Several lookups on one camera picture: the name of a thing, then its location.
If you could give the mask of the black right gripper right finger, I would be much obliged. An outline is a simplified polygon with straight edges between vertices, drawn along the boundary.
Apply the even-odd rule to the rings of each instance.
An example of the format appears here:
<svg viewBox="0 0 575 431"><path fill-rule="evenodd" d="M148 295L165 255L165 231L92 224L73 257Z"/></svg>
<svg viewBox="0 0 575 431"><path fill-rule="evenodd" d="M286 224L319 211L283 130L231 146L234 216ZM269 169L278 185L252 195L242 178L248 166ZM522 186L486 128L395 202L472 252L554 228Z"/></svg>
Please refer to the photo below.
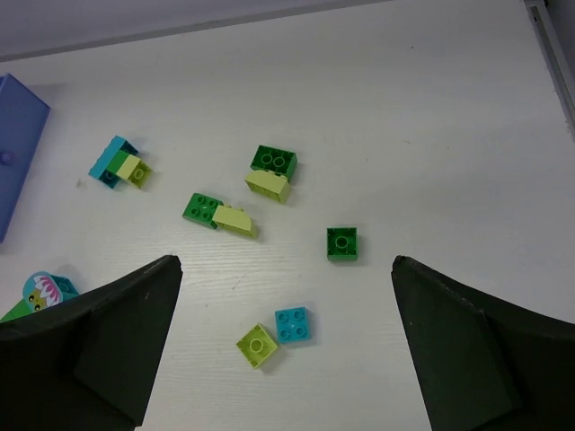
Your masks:
<svg viewBox="0 0 575 431"><path fill-rule="evenodd" d="M406 256L394 294L434 430L572 430L574 326Z"/></svg>

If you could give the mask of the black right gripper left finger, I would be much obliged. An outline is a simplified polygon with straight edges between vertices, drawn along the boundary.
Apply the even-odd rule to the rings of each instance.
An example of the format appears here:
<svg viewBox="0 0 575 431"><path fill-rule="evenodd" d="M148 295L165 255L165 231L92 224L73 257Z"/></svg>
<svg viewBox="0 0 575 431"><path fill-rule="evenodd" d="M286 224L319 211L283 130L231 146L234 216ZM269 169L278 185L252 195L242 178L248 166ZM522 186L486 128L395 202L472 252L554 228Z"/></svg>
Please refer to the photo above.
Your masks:
<svg viewBox="0 0 575 431"><path fill-rule="evenodd" d="M3 430L142 426L181 287L165 255L1 325Z"/></svg>

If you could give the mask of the lime square lego brick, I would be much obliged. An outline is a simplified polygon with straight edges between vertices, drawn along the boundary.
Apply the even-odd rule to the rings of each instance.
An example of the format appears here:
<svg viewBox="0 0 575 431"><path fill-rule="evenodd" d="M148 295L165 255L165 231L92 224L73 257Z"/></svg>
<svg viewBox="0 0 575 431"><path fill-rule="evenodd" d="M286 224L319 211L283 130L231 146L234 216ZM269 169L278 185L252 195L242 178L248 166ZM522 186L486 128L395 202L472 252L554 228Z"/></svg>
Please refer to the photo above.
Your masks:
<svg viewBox="0 0 575 431"><path fill-rule="evenodd" d="M259 323L251 328L236 346L253 369L262 366L279 349L276 341Z"/></svg>

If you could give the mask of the dark green square lego brick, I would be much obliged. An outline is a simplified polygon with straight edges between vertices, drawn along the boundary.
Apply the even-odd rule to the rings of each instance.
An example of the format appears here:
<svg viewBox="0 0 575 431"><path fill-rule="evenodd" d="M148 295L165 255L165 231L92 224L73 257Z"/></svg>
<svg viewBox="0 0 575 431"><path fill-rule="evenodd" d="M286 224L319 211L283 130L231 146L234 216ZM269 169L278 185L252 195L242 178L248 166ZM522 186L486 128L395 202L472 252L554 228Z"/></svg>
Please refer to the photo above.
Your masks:
<svg viewBox="0 0 575 431"><path fill-rule="evenodd" d="M329 227L327 229L327 259L355 261L358 259L358 231L356 227Z"/></svg>

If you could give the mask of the green four-stud lego brick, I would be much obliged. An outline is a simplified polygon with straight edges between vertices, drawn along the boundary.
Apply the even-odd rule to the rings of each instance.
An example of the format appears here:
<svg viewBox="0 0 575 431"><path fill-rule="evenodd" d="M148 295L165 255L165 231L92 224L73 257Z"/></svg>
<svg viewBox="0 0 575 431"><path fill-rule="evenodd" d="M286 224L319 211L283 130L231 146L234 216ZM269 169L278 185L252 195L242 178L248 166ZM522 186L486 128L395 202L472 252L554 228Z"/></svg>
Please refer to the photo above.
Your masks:
<svg viewBox="0 0 575 431"><path fill-rule="evenodd" d="M213 216L217 208L222 205L223 202L216 198L194 193L185 207L182 217L187 221L216 230L217 223L213 221Z"/></svg>

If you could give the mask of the cyan square lego brick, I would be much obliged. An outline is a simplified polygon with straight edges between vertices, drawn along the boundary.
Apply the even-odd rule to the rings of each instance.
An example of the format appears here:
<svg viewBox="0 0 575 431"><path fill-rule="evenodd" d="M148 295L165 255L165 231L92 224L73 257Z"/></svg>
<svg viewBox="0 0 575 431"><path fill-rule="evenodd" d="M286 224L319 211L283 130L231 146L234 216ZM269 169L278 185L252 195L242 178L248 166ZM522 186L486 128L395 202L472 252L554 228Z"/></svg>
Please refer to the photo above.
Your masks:
<svg viewBox="0 0 575 431"><path fill-rule="evenodd" d="M308 313L304 306L275 311L275 322L280 344L311 338Z"/></svg>

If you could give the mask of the lime sloped lego brick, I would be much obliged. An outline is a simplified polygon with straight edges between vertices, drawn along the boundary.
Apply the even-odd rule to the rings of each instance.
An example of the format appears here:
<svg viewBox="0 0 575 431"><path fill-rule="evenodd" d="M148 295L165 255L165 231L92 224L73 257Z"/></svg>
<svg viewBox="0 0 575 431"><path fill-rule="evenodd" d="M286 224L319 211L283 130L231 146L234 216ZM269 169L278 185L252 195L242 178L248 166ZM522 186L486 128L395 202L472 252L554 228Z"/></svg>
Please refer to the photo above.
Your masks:
<svg viewBox="0 0 575 431"><path fill-rule="evenodd" d="M288 178L273 172L257 170L246 175L244 181L249 189L274 201L285 204L291 193Z"/></svg>
<svg viewBox="0 0 575 431"><path fill-rule="evenodd" d="M222 229L250 238L258 237L259 231L257 226L241 208L219 205L212 220Z"/></svg>

